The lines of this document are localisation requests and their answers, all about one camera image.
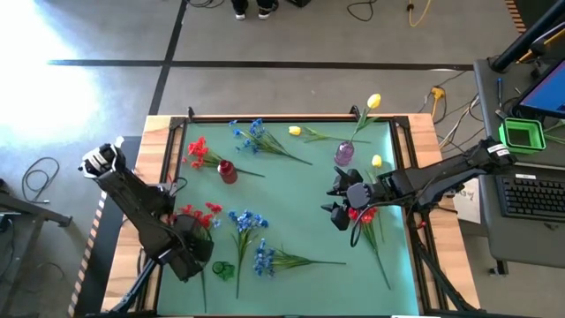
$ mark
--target computer monitor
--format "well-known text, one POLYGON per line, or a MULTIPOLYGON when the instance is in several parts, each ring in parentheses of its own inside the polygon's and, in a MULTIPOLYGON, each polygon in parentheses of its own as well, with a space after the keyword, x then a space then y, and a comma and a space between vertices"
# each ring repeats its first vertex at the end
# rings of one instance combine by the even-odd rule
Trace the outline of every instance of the computer monitor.
POLYGON ((517 105, 539 115, 565 118, 565 60, 561 60, 546 72, 526 92, 517 105))

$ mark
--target purple vase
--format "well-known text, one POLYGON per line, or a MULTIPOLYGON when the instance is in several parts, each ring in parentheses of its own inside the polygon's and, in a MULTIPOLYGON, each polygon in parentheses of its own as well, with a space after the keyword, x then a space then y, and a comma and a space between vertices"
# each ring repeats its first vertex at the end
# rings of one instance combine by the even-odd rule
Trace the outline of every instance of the purple vase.
POLYGON ((350 164, 351 159, 353 159, 353 154, 355 153, 355 148, 352 142, 344 141, 339 144, 337 151, 335 151, 334 160, 338 166, 345 167, 350 164))

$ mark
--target desk leg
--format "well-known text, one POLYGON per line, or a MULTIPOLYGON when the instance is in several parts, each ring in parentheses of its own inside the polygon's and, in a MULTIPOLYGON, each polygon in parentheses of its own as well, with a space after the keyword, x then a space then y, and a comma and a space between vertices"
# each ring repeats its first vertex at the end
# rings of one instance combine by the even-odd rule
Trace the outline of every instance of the desk leg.
POLYGON ((0 193, 0 207, 7 208, 10 211, 30 214, 34 216, 43 216, 47 221, 59 223, 61 227, 67 227, 71 224, 72 216, 63 216, 57 212, 53 212, 46 208, 38 207, 32 203, 22 201, 11 197, 8 194, 0 193))
POLYGON ((509 265, 506 261, 496 261, 496 267, 489 269, 488 273, 491 276, 506 276, 509 274, 509 265))

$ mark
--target green container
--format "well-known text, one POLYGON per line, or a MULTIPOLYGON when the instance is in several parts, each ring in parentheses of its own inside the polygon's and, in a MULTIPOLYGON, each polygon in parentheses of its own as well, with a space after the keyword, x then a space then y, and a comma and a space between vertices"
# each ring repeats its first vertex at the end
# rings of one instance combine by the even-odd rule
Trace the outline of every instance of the green container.
POLYGON ((510 153, 535 154, 546 148, 544 129, 538 120, 507 117, 498 129, 510 153))

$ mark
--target green mat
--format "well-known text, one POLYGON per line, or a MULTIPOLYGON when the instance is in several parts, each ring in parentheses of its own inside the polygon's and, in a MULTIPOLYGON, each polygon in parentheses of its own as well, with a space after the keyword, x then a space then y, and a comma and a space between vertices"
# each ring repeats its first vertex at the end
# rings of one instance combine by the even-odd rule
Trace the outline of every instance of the green mat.
MULTIPOLYGON (((411 258, 404 233, 402 210, 385 207, 380 210, 385 242, 380 240, 378 219, 374 228, 380 257, 392 285, 389 290, 377 261, 364 238, 350 247, 350 229, 339 231, 330 221, 330 214, 320 208, 339 198, 326 195, 335 179, 334 154, 340 141, 322 140, 304 143, 288 133, 290 125, 305 125, 324 133, 348 137, 356 123, 265 123, 264 126, 293 155, 313 163, 309 166, 289 158, 259 153, 237 153, 235 146, 243 140, 233 137, 226 124, 189 124, 186 146, 204 136, 207 146, 236 167, 267 176, 258 178, 239 174, 233 185, 224 184, 211 168, 194 170, 182 165, 180 176, 188 186, 177 195, 176 208, 186 204, 206 210, 205 202, 224 206, 222 226, 212 230, 215 249, 204 269, 207 288, 207 312, 204 312, 201 277, 188 283, 178 281, 170 267, 163 271, 157 312, 162 315, 375 315, 418 314, 418 301, 412 276, 411 258), (215 261, 237 264, 237 249, 230 236, 235 225, 227 217, 230 210, 238 214, 244 209, 263 215, 270 226, 258 230, 259 236, 250 245, 243 261, 239 299, 236 279, 223 282, 212 271, 215 261), (252 269, 255 249, 265 238, 274 247, 313 260, 345 261, 347 265, 309 265, 279 272, 275 278, 258 277, 252 269)), ((249 124, 238 124, 247 128, 249 124)), ((372 140, 356 143, 356 153, 347 168, 371 169, 373 155, 380 155, 383 167, 379 173, 395 169, 394 150, 389 122, 376 122, 356 136, 372 140)))

